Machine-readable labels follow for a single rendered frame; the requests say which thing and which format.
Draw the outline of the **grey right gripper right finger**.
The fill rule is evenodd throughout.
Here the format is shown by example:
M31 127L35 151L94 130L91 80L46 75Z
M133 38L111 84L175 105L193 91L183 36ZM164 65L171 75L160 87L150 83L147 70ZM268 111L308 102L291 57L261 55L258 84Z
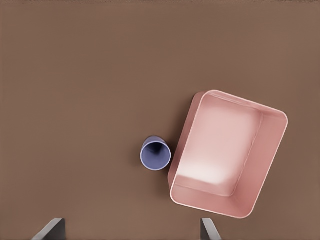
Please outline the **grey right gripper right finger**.
M221 236L211 218L200 219L200 240L221 240Z

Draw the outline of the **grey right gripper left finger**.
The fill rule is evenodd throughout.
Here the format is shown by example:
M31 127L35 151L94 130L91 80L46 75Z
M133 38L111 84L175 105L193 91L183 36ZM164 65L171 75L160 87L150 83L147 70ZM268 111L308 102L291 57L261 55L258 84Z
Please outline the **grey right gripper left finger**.
M66 240L66 221L54 218L31 240Z

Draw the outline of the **pink rectangular box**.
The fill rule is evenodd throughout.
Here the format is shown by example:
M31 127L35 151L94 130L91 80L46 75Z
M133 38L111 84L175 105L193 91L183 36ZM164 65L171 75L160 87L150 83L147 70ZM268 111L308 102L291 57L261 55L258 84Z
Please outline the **pink rectangular box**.
M168 172L181 206L248 217L288 126L278 109L219 90L194 95Z

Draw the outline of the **blue-violet cup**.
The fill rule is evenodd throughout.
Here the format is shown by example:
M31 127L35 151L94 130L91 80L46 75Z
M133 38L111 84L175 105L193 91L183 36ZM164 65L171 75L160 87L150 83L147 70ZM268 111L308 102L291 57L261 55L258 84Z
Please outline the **blue-violet cup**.
M140 150L140 161L151 171L164 169L171 161L172 153L167 143L159 136L149 136Z

